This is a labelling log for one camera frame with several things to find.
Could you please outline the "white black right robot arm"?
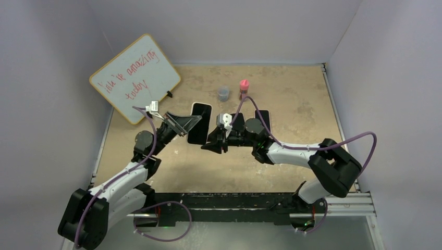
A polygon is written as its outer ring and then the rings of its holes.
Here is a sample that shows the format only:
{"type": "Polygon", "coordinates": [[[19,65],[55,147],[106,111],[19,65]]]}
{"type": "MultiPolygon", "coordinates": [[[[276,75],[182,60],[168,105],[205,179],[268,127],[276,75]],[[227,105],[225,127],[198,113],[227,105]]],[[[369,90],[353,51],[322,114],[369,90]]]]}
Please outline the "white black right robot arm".
{"type": "Polygon", "coordinates": [[[225,122],[217,122],[201,148],[221,154],[230,146],[251,147],[252,156],[262,164],[289,164],[313,171],[315,178],[301,184],[292,199],[297,211],[305,212],[318,199],[329,195],[346,197],[362,172],[361,164],[332,139],[324,139],[312,147],[277,143],[256,118],[248,119],[241,130],[228,127],[225,122]]]}

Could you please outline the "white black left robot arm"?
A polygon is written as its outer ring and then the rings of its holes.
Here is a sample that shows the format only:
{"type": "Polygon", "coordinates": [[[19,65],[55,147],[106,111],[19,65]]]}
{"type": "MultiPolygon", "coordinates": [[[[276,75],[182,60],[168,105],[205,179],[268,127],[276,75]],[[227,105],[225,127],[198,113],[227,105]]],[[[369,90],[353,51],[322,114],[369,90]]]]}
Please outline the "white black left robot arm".
{"type": "Polygon", "coordinates": [[[75,248],[96,249],[108,229],[134,211],[149,213],[162,205],[180,201],[156,201],[155,191],[146,184],[161,160],[155,156],[177,135],[185,136],[202,119],[200,115],[176,116],[166,112],[161,126],[143,130],[135,138],[132,160],[108,181],[89,190],[77,189],[71,195],[57,232],[72,241],[75,248]]]}

